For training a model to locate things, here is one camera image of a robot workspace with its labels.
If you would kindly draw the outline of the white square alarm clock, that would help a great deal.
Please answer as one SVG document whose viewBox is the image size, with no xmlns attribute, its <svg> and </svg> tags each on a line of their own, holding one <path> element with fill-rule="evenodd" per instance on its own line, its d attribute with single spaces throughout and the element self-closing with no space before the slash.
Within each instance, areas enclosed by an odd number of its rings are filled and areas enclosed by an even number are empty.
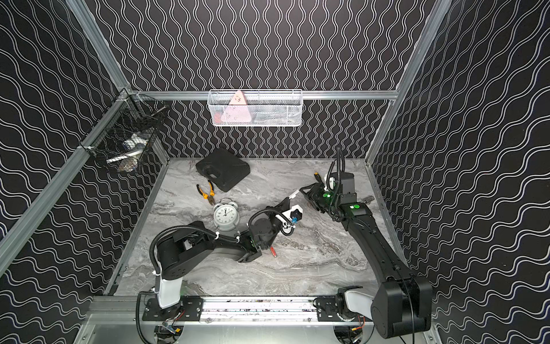
<svg viewBox="0 0 550 344">
<path fill-rule="evenodd" d="M 285 227 L 292 227 L 302 220 L 303 209 L 299 205 L 292 206 L 289 210 L 282 213 L 282 221 Z"/>
</svg>

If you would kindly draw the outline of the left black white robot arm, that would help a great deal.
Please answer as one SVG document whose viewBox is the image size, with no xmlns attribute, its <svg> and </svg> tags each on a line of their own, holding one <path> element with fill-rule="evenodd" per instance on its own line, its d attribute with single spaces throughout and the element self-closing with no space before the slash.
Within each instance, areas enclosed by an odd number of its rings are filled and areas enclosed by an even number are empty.
<svg viewBox="0 0 550 344">
<path fill-rule="evenodd" d="M 184 276 L 210 255 L 239 263 L 249 263 L 271 249 L 278 234 L 291 236 L 302 220 L 303 209 L 295 206 L 269 206 L 253 214 L 246 231 L 233 236 L 207 229 L 203 222 L 172 226 L 159 233 L 149 249 L 156 281 L 153 293 L 160 309 L 180 303 Z"/>
</svg>

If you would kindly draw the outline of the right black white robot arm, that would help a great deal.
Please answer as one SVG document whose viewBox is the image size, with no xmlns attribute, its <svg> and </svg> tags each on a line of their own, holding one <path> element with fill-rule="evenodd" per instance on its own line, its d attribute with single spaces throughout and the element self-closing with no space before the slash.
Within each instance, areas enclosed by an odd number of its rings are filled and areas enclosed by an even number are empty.
<svg viewBox="0 0 550 344">
<path fill-rule="evenodd" d="M 416 275 L 381 234 L 368 205 L 353 193 L 336 195 L 321 182 L 299 189 L 318 212 L 329 214 L 358 243 L 378 281 L 375 295 L 364 288 L 338 289 L 337 314 L 343 320 L 361 315 L 374 322 L 383 338 L 428 331 L 431 328 L 433 288 Z"/>
</svg>

